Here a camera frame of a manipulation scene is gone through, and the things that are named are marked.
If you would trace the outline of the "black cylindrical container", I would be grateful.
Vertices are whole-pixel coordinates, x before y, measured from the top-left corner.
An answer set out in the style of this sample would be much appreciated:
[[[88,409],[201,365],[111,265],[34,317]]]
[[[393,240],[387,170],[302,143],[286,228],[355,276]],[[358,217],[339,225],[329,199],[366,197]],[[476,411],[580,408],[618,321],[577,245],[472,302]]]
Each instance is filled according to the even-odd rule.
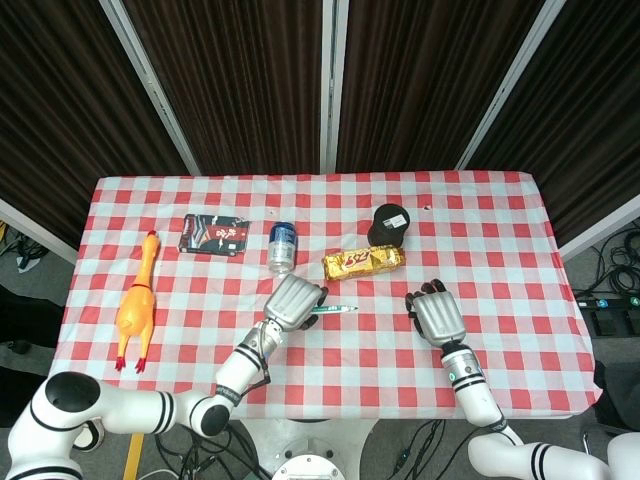
[[[410,225],[408,212],[400,205],[387,203],[379,206],[368,230],[370,246],[402,246],[404,235]]]

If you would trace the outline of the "white partition frame post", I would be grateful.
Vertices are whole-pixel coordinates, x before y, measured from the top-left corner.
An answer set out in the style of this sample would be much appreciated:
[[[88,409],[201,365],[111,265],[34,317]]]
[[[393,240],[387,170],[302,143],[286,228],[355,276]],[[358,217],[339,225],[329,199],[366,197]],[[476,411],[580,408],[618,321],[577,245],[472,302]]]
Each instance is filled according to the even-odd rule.
[[[468,166],[565,4],[566,0],[544,0],[484,115],[456,163],[456,170],[464,170]]]
[[[336,172],[350,0],[322,1],[319,171]]]
[[[98,0],[161,123],[191,176],[201,170],[123,0]]]

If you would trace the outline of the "dark printed flat box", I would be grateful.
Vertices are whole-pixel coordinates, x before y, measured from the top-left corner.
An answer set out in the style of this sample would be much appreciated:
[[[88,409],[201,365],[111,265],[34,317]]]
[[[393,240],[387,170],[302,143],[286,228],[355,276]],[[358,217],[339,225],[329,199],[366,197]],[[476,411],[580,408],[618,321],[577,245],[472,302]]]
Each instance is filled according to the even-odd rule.
[[[236,256],[246,249],[250,222],[239,217],[187,214],[178,250],[182,253]]]

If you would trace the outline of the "blue silver drink can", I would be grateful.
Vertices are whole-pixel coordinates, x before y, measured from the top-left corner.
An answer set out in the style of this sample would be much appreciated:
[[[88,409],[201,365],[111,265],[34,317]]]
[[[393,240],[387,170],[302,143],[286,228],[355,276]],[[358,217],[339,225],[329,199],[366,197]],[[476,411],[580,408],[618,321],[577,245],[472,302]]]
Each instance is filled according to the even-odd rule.
[[[268,244],[268,267],[278,274],[294,269],[297,249],[297,233],[289,222],[276,222],[270,231]]]

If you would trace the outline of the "black bulky object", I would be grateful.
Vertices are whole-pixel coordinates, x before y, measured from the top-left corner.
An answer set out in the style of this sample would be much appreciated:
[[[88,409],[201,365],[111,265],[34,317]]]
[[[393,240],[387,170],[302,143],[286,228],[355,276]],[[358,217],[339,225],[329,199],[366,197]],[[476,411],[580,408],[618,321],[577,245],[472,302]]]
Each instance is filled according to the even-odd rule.
[[[56,349],[64,308],[47,299],[17,295],[0,284],[0,343]],[[0,365],[0,428],[12,427],[46,375]]]

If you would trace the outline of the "gold snack package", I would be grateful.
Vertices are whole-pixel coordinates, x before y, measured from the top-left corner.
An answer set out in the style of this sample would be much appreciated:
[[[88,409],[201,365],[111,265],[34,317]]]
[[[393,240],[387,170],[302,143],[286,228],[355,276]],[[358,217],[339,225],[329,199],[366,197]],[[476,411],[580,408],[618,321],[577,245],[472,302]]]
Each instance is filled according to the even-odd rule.
[[[395,270],[406,257],[402,248],[384,245],[326,255],[322,263],[327,280],[345,280]]]

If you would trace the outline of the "yellow rubber chicken toy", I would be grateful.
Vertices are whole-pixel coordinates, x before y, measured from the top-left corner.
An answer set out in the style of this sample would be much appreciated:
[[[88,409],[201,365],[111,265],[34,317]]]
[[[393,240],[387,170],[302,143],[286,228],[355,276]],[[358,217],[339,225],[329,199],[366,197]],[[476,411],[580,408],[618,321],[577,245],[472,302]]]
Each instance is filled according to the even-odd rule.
[[[132,337],[140,339],[139,359],[136,372],[145,370],[148,350],[154,330],[155,296],[152,290],[152,271],[160,240],[155,230],[151,230],[142,243],[142,256],[134,282],[128,288],[116,315],[118,348],[115,369],[121,371],[126,366],[125,353]]]

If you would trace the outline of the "yellow floor strip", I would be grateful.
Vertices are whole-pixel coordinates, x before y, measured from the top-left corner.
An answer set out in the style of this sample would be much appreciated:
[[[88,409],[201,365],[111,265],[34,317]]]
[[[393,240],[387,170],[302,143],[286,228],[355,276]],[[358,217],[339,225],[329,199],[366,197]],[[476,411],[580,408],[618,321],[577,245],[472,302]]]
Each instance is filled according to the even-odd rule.
[[[142,433],[135,433],[131,435],[125,468],[124,468],[123,477],[122,477],[123,480],[137,479],[143,443],[144,443],[144,435]]]

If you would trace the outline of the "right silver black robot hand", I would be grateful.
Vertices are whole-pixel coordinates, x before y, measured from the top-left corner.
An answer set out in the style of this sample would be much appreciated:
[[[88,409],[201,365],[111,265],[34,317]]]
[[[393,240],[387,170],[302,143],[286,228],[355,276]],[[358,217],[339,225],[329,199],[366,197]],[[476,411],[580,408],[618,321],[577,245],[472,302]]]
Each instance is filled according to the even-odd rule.
[[[405,308],[418,334],[430,345],[443,348],[461,343],[466,328],[454,296],[439,279],[422,284],[416,292],[405,295]]]

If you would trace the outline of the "red white checkered tablecloth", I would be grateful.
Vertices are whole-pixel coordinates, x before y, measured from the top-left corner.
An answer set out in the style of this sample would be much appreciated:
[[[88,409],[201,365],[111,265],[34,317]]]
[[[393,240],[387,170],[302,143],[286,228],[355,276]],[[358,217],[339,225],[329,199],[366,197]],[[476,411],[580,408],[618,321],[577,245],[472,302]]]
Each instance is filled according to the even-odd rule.
[[[404,303],[435,278],[455,297],[466,343],[507,417],[577,415],[596,402],[588,330],[539,189],[521,172],[100,179],[52,371],[83,372],[128,389],[213,391],[216,371],[278,285],[267,266],[273,224],[295,226],[295,272],[323,284],[323,258],[365,246],[374,212],[386,203],[410,216],[406,264],[330,283],[329,303],[358,310],[288,334],[270,359],[270,384],[251,392],[238,416],[457,416],[440,353],[419,336]],[[248,220],[245,251],[180,252],[187,214]],[[151,230],[160,245],[146,366],[136,372],[140,339],[132,337],[126,366],[117,371],[116,315]]]

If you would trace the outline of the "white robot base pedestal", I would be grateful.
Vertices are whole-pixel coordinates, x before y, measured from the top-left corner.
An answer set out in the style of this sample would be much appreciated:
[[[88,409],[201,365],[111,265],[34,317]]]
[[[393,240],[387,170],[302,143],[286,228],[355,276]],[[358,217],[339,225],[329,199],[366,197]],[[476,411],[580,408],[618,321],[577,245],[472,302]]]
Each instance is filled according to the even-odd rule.
[[[371,419],[244,419],[269,480],[360,480]]]

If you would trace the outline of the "black chair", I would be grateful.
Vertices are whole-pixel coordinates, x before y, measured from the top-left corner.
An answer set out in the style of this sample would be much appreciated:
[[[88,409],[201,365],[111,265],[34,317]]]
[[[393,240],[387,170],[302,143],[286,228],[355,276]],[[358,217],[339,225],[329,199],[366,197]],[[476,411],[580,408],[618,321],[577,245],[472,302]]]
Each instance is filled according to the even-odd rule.
[[[602,394],[593,408],[607,435],[640,432],[640,361],[605,365],[596,360],[594,383]]]

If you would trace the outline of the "dark corrugated partition panel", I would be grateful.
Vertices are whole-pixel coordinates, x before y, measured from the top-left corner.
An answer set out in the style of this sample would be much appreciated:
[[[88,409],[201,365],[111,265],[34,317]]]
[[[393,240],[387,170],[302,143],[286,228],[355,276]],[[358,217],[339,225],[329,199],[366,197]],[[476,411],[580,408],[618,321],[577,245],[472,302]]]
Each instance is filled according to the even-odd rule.
[[[200,171],[318,173],[322,0],[124,0]]]
[[[0,0],[0,199],[78,248],[99,179],[187,172],[97,0]]]
[[[640,194],[640,0],[566,0],[468,163],[529,173],[563,246]]]
[[[336,169],[455,167],[544,0],[350,0]]]

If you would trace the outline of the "black power strip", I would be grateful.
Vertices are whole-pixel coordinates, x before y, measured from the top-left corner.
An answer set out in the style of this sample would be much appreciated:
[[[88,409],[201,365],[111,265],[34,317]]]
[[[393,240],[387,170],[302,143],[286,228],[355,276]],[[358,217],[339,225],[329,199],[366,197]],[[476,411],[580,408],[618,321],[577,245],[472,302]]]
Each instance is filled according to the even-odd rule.
[[[636,296],[578,299],[577,304],[580,309],[590,310],[640,310],[640,298]]]

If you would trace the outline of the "white partition base rail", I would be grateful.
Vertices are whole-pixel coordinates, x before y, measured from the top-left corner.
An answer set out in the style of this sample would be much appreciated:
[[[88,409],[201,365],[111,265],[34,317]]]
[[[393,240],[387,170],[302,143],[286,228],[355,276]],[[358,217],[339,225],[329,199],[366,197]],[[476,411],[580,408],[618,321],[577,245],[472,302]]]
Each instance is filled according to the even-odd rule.
[[[76,263],[78,258],[77,249],[2,199],[0,199],[0,220],[5,221],[19,232],[29,236],[70,264],[74,265]]]
[[[562,260],[568,261],[574,258],[584,250],[594,246],[597,242],[608,238],[625,225],[630,224],[638,217],[640,217],[640,214],[631,214],[620,218],[608,216],[600,220],[559,249]]]

